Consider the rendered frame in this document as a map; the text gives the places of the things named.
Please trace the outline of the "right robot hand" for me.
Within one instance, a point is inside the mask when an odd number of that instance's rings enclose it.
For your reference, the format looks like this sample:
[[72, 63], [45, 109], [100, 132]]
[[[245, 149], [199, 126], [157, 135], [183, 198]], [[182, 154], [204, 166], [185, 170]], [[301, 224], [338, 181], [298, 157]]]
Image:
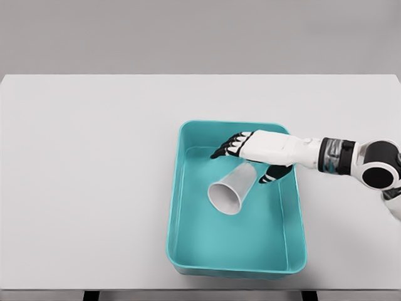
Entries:
[[282, 179], [293, 170], [292, 163], [283, 164], [286, 154], [281, 153], [288, 140], [287, 135], [277, 132], [239, 132], [223, 142], [210, 158], [234, 156], [250, 162], [268, 164], [267, 171], [259, 179], [260, 184], [267, 184]]

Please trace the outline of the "white paper cup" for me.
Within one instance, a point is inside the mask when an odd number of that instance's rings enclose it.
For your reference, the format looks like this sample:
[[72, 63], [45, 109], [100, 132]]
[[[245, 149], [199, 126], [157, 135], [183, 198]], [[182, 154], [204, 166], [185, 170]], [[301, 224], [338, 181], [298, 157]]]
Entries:
[[223, 214], [238, 214], [256, 178], [257, 171], [253, 165], [242, 163], [221, 180], [208, 187], [209, 201]]

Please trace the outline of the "teal plastic basket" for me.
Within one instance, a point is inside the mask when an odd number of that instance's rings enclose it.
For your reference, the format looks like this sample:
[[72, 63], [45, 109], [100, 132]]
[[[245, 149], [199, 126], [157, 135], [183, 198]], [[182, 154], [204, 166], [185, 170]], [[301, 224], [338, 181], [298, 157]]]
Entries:
[[279, 124], [190, 120], [180, 130], [167, 227], [166, 254], [184, 275], [282, 279], [304, 269], [308, 255], [296, 174], [256, 182], [238, 214], [209, 201], [213, 183], [241, 164], [211, 154], [238, 132], [286, 133]]

